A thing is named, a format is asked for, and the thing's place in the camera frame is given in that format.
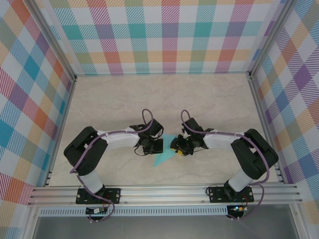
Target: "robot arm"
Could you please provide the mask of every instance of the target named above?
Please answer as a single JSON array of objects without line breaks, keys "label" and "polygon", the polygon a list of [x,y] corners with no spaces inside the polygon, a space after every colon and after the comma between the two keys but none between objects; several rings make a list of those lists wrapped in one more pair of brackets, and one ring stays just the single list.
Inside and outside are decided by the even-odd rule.
[{"label": "robot arm", "polygon": [[[100,194],[104,185],[98,177],[96,167],[104,152],[120,147],[143,147],[144,154],[162,153],[163,139],[154,138],[163,131],[163,127],[153,119],[150,128],[143,131],[151,122],[144,125],[134,125],[109,134],[105,131],[96,131],[93,127],[86,127],[80,134],[65,148],[64,155],[69,163],[76,168],[76,173],[83,184],[94,194]],[[98,138],[92,147],[86,152],[80,164],[80,158],[88,145]]]},{"label": "robot arm", "polygon": [[[204,149],[223,148],[235,153],[241,169],[224,184],[224,194],[230,200],[240,195],[245,187],[266,172],[265,164],[259,153],[253,151],[253,146],[242,137],[234,134],[219,134],[217,130],[211,128],[204,131],[194,118],[190,118],[182,125],[184,135],[179,135],[170,146],[177,153],[184,156],[193,155],[194,149],[197,147]],[[240,134],[250,139],[260,149],[269,167],[278,162],[276,152],[255,129],[237,135]]]}]

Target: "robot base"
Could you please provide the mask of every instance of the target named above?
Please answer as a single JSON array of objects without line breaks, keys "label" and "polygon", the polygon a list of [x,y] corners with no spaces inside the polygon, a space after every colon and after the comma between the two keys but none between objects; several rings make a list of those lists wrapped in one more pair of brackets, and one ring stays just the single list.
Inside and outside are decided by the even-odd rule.
[{"label": "robot base", "polygon": [[[102,191],[96,194],[100,197],[111,200],[114,204],[120,203],[121,189],[120,188],[102,188]],[[103,204],[103,200],[93,197],[84,188],[79,188],[76,204]]]},{"label": "robot base", "polygon": [[207,192],[209,194],[210,203],[252,203],[254,201],[251,187],[245,187],[240,194],[233,199],[229,199],[224,193],[224,187],[209,187]]}]

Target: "checkered fabric wall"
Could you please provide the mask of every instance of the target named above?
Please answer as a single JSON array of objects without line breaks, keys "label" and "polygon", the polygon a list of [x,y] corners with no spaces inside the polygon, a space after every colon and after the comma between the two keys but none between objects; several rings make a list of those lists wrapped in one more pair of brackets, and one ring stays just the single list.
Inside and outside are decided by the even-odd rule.
[{"label": "checkered fabric wall", "polygon": [[252,70],[252,68],[253,68],[253,66],[254,66],[254,64],[255,64],[255,62],[256,62],[256,59],[257,59],[257,57],[259,56],[259,53],[260,53],[261,49],[263,49],[263,47],[264,47],[264,45],[265,45],[265,42],[266,42],[267,39],[268,39],[268,35],[269,35],[270,31],[273,29],[273,26],[275,25],[275,22],[276,22],[277,18],[279,17],[279,15],[280,15],[280,13],[281,13],[281,11],[282,11],[282,9],[283,9],[283,7],[284,7],[286,1],[287,1],[287,0],[280,0],[280,3],[279,3],[279,5],[278,5],[278,7],[277,7],[277,9],[276,9],[276,12],[275,12],[275,14],[273,15],[273,17],[272,17],[272,19],[271,19],[271,21],[270,21],[270,23],[269,23],[269,25],[268,25],[268,27],[267,27],[267,30],[265,31],[265,33],[264,33],[264,35],[263,35],[263,38],[262,38],[262,40],[260,41],[260,43],[259,43],[259,45],[258,45],[258,48],[257,48],[257,50],[256,50],[256,52],[255,52],[255,54],[254,54],[254,57],[253,57],[253,59],[252,59],[250,65],[249,65],[249,67],[248,67],[248,71],[251,71],[251,70]]},{"label": "checkered fabric wall", "polygon": [[47,21],[57,19],[51,28],[65,36],[71,63],[87,75],[246,72],[274,2],[38,0]]},{"label": "checkered fabric wall", "polygon": [[61,39],[61,37],[60,37],[60,35],[59,35],[59,33],[57,32],[55,26],[53,25],[52,20],[51,20],[51,18],[49,17],[49,15],[48,15],[46,9],[44,8],[44,5],[43,5],[43,2],[42,2],[42,1],[43,1],[43,0],[35,0],[35,2],[37,3],[38,7],[40,8],[40,11],[41,11],[43,17],[45,18],[45,21],[46,21],[46,22],[48,23],[48,25],[50,26],[50,28],[51,28],[51,30],[52,30],[52,33],[54,34],[54,36],[55,36],[56,40],[58,41],[58,43],[59,43],[59,45],[60,45],[62,51],[64,52],[64,54],[65,54],[67,60],[69,61],[71,68],[73,69],[73,71],[74,71],[75,73],[78,73],[78,72],[77,72],[77,69],[76,69],[75,66],[74,66],[74,62],[73,62],[73,60],[72,60],[70,54],[69,54],[68,51],[66,50],[66,47],[65,47],[65,45],[64,45],[64,43],[63,43],[63,41],[62,41],[62,39]]},{"label": "checkered fabric wall", "polygon": [[17,238],[40,186],[71,80],[22,0],[0,1],[0,238]]},{"label": "checkered fabric wall", "polygon": [[319,235],[319,0],[299,0],[257,73],[281,164]]}]

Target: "marble-pattern floor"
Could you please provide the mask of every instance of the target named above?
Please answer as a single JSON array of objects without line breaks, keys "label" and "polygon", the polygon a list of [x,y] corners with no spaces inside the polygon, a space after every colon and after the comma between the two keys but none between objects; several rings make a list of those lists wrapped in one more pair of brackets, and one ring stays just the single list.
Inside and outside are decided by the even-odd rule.
[{"label": "marble-pattern floor", "polygon": [[[166,134],[181,133],[180,112],[187,109],[204,129],[262,132],[245,74],[124,75],[80,77],[76,84],[50,180],[50,186],[80,185],[70,175],[65,147],[86,126],[124,129],[143,123],[150,109]],[[240,168],[233,152],[203,150],[176,155],[153,167],[154,155],[140,157],[134,148],[105,153],[97,167],[105,185],[223,183]],[[269,181],[277,181],[271,169]]]}]

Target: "red wire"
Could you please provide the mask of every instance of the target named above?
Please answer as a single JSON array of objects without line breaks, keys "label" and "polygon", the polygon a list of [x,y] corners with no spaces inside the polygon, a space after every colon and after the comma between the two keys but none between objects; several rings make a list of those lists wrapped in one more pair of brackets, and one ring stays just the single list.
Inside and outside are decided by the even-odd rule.
[{"label": "red wire", "polygon": [[[106,198],[109,199],[109,195],[108,194],[106,195]],[[104,205],[105,205],[105,201],[103,201],[103,211],[104,211]],[[109,208],[109,206],[110,206],[110,203],[108,204],[108,208]]]},{"label": "red wire", "polygon": [[243,195],[243,196],[246,199],[246,206],[245,207],[247,207],[248,206],[248,198],[246,197],[246,195]]}]

